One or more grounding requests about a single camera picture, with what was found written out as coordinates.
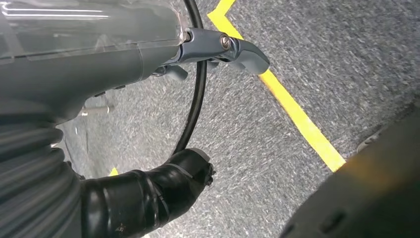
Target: gray carpet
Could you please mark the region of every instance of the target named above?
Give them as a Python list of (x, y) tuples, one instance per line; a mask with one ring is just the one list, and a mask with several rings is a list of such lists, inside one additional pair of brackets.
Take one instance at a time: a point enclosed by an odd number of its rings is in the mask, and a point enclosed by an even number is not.
[[(201, 0), (205, 13), (218, 0)], [(172, 2), (184, 15), (181, 1)], [(237, 0), (228, 18), (269, 56), (272, 71), (343, 157), (393, 121), (420, 90), (418, 1)], [(89, 178), (164, 162), (194, 87), (150, 78), (91, 99), (109, 115), (62, 126), (68, 157)], [(209, 74), (190, 143), (217, 175), (183, 217), (150, 234), (168, 238), (278, 237), (294, 210), (331, 173), (263, 83), (227, 66)]]

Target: yellow floor tape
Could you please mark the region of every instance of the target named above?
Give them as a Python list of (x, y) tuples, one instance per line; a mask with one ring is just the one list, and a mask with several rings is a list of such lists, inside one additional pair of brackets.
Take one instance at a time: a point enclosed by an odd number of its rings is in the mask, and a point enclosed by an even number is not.
[(111, 170), (111, 173), (110, 173), (108, 176), (116, 176), (116, 175), (118, 175), (118, 171), (117, 171), (117, 169), (116, 169), (116, 168), (113, 168), (113, 169)]
[[(219, 31), (224, 32), (231, 37), (243, 39), (238, 30), (236, 30), (226, 17), (226, 13), (235, 1), (236, 0), (221, 0), (216, 9), (208, 14), (208, 17)], [(346, 163), (343, 157), (341, 157), (337, 150), (325, 138), (320, 129), (311, 121), (308, 115), (302, 110), (283, 85), (280, 84), (270, 70), (261, 74), (260, 79), (285, 109), (305, 140), (332, 171), (337, 171)]]

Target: black hose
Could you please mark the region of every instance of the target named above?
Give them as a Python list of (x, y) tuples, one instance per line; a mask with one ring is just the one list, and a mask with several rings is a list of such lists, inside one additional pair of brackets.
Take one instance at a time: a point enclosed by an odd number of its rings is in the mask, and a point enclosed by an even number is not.
[[(194, 0), (184, 0), (187, 6), (188, 13), (190, 14), (191, 22), (195, 28), (203, 28), (203, 21), (200, 16), (197, 4)], [(176, 154), (187, 148), (191, 135), (197, 124), (198, 117), (200, 116), (201, 106), (203, 105), (204, 92), (206, 89), (207, 77), (207, 61), (200, 61), (197, 63), (197, 77), (196, 86), (194, 89), (194, 97), (191, 103), (190, 112), (188, 114), (187, 122), (182, 131), (181, 137), (176, 144), (173, 154)]]

